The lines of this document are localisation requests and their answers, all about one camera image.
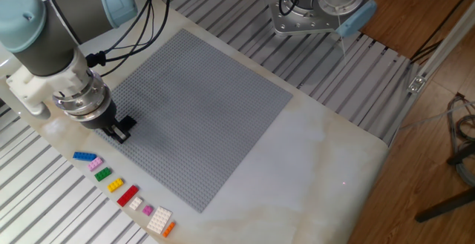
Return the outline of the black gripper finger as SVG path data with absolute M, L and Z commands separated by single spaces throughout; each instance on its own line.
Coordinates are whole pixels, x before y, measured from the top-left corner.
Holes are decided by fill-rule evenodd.
M 120 122 L 115 121 L 111 126 L 111 137 L 118 143 L 124 143 L 130 137 L 130 133 Z
M 102 131 L 109 136 L 110 138 L 114 139 L 116 142 L 121 142 L 121 138 L 115 133 L 112 127 L 105 127 L 102 128 Z

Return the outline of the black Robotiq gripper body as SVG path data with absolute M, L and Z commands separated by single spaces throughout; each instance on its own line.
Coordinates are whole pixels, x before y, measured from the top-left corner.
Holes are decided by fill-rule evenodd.
M 102 104 L 95 111 L 79 117 L 79 122 L 89 129 L 100 129 L 110 127 L 117 114 L 117 107 L 113 101 Z

